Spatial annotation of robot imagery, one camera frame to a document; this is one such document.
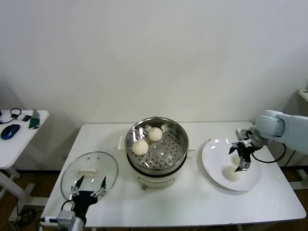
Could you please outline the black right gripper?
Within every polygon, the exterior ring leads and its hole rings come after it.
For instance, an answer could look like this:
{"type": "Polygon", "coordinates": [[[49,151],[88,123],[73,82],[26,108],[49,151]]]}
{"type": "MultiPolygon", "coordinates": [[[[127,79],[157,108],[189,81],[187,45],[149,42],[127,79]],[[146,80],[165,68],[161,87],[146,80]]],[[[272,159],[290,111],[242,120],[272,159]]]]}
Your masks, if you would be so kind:
{"type": "Polygon", "coordinates": [[[237,150],[239,156],[242,158],[240,160],[239,166],[235,169],[235,172],[247,171],[251,164],[251,154],[253,153],[253,147],[246,147],[243,142],[233,142],[229,150],[229,154],[237,150]]]}

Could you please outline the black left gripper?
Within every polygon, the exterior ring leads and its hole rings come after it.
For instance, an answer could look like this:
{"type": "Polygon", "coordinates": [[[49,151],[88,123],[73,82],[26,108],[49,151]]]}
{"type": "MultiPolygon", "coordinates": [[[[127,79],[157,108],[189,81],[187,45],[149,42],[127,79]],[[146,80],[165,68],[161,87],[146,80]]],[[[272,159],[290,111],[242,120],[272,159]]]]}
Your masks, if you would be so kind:
{"type": "Polygon", "coordinates": [[[74,211],[75,216],[82,220],[86,219],[86,213],[88,208],[96,204],[98,200],[101,200],[107,193],[106,190],[106,177],[104,177],[100,189],[97,191],[79,191],[79,188],[83,182],[84,175],[75,182],[74,186],[71,186],[72,200],[74,206],[72,211],[74,211]]]}

